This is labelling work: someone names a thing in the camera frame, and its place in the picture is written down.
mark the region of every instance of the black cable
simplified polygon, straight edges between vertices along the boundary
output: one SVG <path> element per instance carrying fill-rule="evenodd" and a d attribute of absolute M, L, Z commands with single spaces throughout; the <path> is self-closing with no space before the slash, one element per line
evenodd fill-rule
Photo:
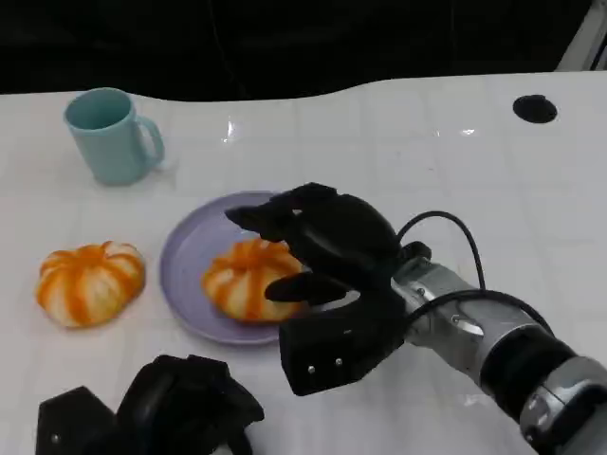
<path fill-rule="evenodd" d="M 396 235 L 398 241 L 401 242 L 405 234 L 409 232 L 409 230 L 411 230 L 411 228 L 417 223 L 425 219 L 434 217 L 446 218 L 448 220 L 451 220 L 464 232 L 464 235 L 466 236 L 466 239 L 468 240 L 468 243 L 470 245 L 470 249 L 472 250 L 472 255 L 474 256 L 474 264 L 476 265 L 476 273 L 478 274 L 478 282 L 480 289 L 469 289 L 465 291 L 451 292 L 449 294 L 437 297 L 434 300 L 428 301 L 427 303 L 414 310 L 410 315 L 405 318 L 405 332 L 407 332 L 411 328 L 411 326 L 413 326 L 413 324 L 415 324 L 420 318 L 423 318 L 428 313 L 434 311 L 436 308 L 446 305 L 447 303 L 461 300 L 494 300 L 521 309 L 522 311 L 527 313 L 530 318 L 534 319 L 538 324 L 540 324 L 548 334 L 550 334 L 551 336 L 554 335 L 552 329 L 550 328 L 546 320 L 543 318 L 543 316 L 538 313 L 538 311 L 531 305 L 525 303 L 520 299 L 517 299 L 514 296 L 510 296 L 509 294 L 487 290 L 485 286 L 485 271 L 483 270 L 483 264 L 481 262 L 481 256 L 478 252 L 476 242 L 474 242 L 474 238 L 472 237 L 472 233 L 470 232 L 468 227 L 464 224 L 462 220 L 460 220 L 455 215 L 448 213 L 447 211 L 441 210 L 432 210 L 420 213 L 419 215 L 412 218 L 411 221 L 409 221 L 409 223 L 403 226 L 402 229 L 398 232 L 398 234 Z"/>
<path fill-rule="evenodd" d="M 417 223 L 419 223 L 423 220 L 426 220 L 428 218 L 436 218 L 436 217 L 451 220 L 460 229 L 462 229 L 462 232 L 464 232 L 464 235 L 466 236 L 466 239 L 468 240 L 470 249 L 472 250 L 472 256 L 474 256 L 474 265 L 476 265 L 476 274 L 478 275 L 478 285 L 481 289 L 487 289 L 487 287 L 485 285 L 485 272 L 483 271 L 483 264 L 481 263 L 481 255 L 478 253 L 478 248 L 476 247 L 476 242 L 474 242 L 474 238 L 472 237 L 472 233 L 470 232 L 470 229 L 468 229 L 468 227 L 464 224 L 464 222 L 462 220 L 460 220 L 458 217 L 456 217 L 455 215 L 453 215 L 447 211 L 442 211 L 442 210 L 425 211 L 424 213 L 420 213 L 419 215 L 412 218 L 411 221 L 409 221 L 409 223 L 407 223 L 405 226 L 403 226 L 401 228 L 401 230 L 398 232 L 398 234 L 396 235 L 396 238 L 398 239 L 399 242 L 402 242 L 402 238 L 405 236 L 405 234 L 407 232 L 409 232 L 411 230 L 411 228 L 413 226 L 415 226 Z"/>

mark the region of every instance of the fake pumpkin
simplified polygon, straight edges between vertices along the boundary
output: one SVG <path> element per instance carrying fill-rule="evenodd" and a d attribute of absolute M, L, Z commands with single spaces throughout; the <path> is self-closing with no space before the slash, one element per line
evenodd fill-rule
<path fill-rule="evenodd" d="M 131 245 L 105 242 L 55 251 L 43 262 L 38 304 L 65 327 L 89 327 L 115 317 L 143 289 L 145 265 Z"/>

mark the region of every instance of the white tabletop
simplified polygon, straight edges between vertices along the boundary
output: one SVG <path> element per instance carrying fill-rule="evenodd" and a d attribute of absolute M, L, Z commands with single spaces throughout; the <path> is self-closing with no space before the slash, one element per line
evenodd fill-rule
<path fill-rule="evenodd" d="M 115 409 L 163 353 L 230 364 L 266 410 L 248 431 L 257 454 L 532 453 L 469 380 L 412 346 L 356 385 L 294 396 L 277 346 L 221 346 L 178 325 L 158 257 L 182 217 L 233 191 L 318 181 L 367 199 L 395 227 L 451 210 L 477 237 L 489 287 L 525 299 L 564 341 L 607 362 L 606 86 L 604 73 L 555 73 L 377 82 L 304 100 L 136 97 L 171 159 L 121 189 L 93 182 L 63 125 L 74 94 L 0 97 L 0 454 L 33 453 L 41 401 L 86 385 Z M 554 122 L 512 113 L 517 97 L 536 93 L 559 108 Z M 428 221 L 415 238 L 474 282 L 454 227 Z M 58 328 L 33 298 L 41 260 L 109 239 L 145 256 L 142 296 L 99 329 Z"/>

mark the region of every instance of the orange pumpkin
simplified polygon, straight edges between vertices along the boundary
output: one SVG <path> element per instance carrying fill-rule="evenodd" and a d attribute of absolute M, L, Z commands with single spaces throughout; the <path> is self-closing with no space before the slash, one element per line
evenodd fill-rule
<path fill-rule="evenodd" d="M 235 244 L 215 258 L 201 285 L 215 305 L 231 318 L 243 322 L 280 322 L 301 308 L 300 302 L 266 299 L 267 286 L 294 275 L 302 265 L 288 253 L 285 244 L 253 239 Z"/>
<path fill-rule="evenodd" d="M 89 327 L 115 317 L 144 284 L 138 251 L 105 242 L 51 253 L 40 268 L 36 298 L 61 325 Z"/>

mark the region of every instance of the light blue mug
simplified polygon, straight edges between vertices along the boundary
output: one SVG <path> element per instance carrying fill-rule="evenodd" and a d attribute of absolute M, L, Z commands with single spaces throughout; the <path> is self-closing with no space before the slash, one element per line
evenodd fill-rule
<path fill-rule="evenodd" d="M 138 116 L 131 98 L 116 88 L 96 88 L 67 105 L 64 119 L 84 161 L 104 185 L 137 182 L 162 159 L 164 144 L 156 124 Z M 152 138 L 143 143 L 141 127 Z"/>

